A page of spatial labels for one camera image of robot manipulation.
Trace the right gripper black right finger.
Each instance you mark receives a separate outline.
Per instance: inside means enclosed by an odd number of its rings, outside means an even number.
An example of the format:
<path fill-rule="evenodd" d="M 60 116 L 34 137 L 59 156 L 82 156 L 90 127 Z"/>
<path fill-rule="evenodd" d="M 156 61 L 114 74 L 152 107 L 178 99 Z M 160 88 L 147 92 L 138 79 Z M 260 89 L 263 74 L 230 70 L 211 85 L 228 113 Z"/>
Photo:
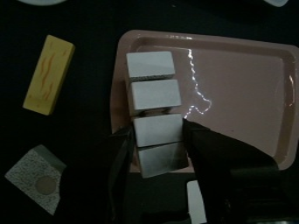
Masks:
<path fill-rule="evenodd" d="M 183 141 L 210 224 L 279 220 L 279 170 L 256 147 L 196 122 L 183 122 Z"/>

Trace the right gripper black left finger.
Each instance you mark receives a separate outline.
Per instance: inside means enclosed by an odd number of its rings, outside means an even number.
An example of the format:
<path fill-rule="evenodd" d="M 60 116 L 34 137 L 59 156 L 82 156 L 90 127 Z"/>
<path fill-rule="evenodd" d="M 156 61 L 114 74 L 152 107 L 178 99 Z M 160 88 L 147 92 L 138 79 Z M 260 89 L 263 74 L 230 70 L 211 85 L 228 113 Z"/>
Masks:
<path fill-rule="evenodd" d="M 107 195 L 108 195 L 108 224 L 122 224 L 123 205 L 127 188 L 127 176 L 135 151 L 135 132 L 131 126 L 120 129 L 114 135 L 116 143 L 116 155 L 108 173 Z"/>

